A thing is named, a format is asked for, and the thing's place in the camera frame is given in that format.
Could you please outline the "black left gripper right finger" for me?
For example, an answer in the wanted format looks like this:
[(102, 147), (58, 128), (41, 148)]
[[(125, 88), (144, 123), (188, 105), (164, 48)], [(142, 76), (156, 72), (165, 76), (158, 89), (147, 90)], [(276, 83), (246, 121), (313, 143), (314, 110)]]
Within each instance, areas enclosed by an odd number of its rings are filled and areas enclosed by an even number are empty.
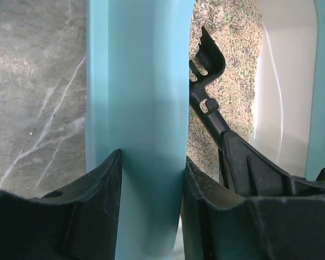
[(186, 259), (325, 259), (325, 198), (237, 195), (187, 160)]

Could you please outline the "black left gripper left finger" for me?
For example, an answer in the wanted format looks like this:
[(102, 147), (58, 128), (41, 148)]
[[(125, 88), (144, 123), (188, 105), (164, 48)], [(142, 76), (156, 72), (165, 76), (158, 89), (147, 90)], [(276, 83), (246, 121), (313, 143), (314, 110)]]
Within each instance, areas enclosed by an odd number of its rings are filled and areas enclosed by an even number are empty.
[(0, 190), (0, 259), (114, 259), (122, 157), (41, 198)]

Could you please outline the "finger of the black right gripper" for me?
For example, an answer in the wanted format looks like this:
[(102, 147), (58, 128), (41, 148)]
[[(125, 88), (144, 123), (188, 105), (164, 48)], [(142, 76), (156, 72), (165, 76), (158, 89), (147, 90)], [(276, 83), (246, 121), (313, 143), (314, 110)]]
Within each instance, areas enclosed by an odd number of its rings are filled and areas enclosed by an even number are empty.
[(233, 131), (219, 144), (224, 186), (238, 195), (325, 195), (325, 183), (290, 175)]

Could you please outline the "teal litter box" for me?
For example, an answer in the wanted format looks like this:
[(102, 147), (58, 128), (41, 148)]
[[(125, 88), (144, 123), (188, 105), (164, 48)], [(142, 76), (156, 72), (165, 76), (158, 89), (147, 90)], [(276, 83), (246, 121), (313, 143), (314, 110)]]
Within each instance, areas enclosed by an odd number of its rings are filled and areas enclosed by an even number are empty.
[(219, 149), (189, 103), (193, 6), (87, 6), (87, 169), (122, 157), (115, 259), (172, 258), (187, 160), (224, 186)]

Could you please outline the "black litter scoop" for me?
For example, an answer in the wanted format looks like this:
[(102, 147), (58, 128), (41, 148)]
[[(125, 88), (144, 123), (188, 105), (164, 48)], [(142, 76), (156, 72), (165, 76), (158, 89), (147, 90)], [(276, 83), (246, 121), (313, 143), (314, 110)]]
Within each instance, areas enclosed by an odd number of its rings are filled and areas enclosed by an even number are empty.
[(207, 29), (201, 27), (197, 53), (189, 60), (194, 77), (189, 83), (189, 103), (220, 151), (222, 134), (230, 130), (219, 110), (219, 84), (225, 68), (222, 51)]

